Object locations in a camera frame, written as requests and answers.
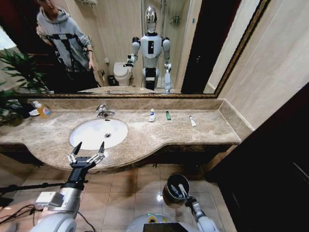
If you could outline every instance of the black pants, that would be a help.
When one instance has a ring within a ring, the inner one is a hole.
[[[93,71],[89,72],[67,72],[68,75],[68,90],[70,93],[97,88],[98,82],[95,79]]]

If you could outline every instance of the humanoid robot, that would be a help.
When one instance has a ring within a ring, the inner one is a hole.
[[[144,68],[142,71],[143,79],[146,82],[146,88],[154,90],[155,82],[158,80],[159,69],[157,68],[159,55],[161,54],[161,48],[164,52],[164,68],[165,73],[165,92],[170,91],[170,71],[172,69],[171,63],[169,63],[169,51],[170,42],[169,38],[162,39],[156,31],[156,12],[154,7],[148,7],[146,10],[146,24],[148,32],[139,39],[134,37],[132,40],[132,50],[133,53],[128,55],[127,64],[125,66],[134,66],[134,63],[138,60],[138,52],[141,48],[141,54],[143,56]]]

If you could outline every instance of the dark wooden door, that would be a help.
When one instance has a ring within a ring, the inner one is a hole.
[[[308,109],[309,84],[206,174],[238,232],[308,231]]]
[[[182,93],[203,93],[241,0],[203,0]]]
[[[39,5],[34,0],[1,0],[0,25],[22,53],[33,55],[38,71],[45,73],[47,86],[55,93],[65,93],[59,83],[66,74],[59,65],[51,46],[36,34]]]

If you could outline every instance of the man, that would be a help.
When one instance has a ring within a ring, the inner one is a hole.
[[[74,19],[52,0],[35,0],[40,6],[37,34],[53,46],[59,62],[66,69],[73,92],[98,87],[93,70],[93,49]]]

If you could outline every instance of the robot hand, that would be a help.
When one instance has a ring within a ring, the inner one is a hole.
[[[138,56],[137,55],[134,55],[134,54],[131,54],[131,55],[128,55],[127,56],[127,62],[126,64],[124,64],[124,67],[134,67],[134,63],[138,60]]]

